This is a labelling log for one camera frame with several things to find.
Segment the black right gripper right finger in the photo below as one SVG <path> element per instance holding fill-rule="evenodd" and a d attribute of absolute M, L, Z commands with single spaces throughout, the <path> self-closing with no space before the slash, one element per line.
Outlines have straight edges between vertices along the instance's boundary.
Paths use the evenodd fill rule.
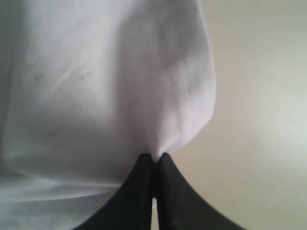
<path fill-rule="evenodd" d="M 156 163 L 155 196 L 161 230 L 241 230 L 187 182 L 170 154 Z"/>

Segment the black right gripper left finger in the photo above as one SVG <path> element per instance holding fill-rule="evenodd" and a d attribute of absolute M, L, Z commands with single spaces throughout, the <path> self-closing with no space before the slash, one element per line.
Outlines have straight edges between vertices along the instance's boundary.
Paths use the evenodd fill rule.
<path fill-rule="evenodd" d="M 123 185 L 77 230 L 149 230 L 152 221 L 154 161 L 141 154 Z"/>

